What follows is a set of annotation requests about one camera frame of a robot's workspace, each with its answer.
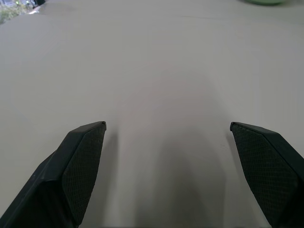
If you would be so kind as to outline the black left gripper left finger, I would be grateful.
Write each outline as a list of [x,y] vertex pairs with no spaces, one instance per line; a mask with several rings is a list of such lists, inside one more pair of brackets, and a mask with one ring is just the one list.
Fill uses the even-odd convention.
[[77,228],[90,201],[106,123],[70,131],[33,172],[0,218],[2,228]]

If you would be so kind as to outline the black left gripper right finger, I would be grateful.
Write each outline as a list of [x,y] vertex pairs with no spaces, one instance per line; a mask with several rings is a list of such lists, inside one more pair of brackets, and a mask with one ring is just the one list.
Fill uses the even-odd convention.
[[273,228],[304,226],[304,159],[274,131],[232,122],[246,181]]

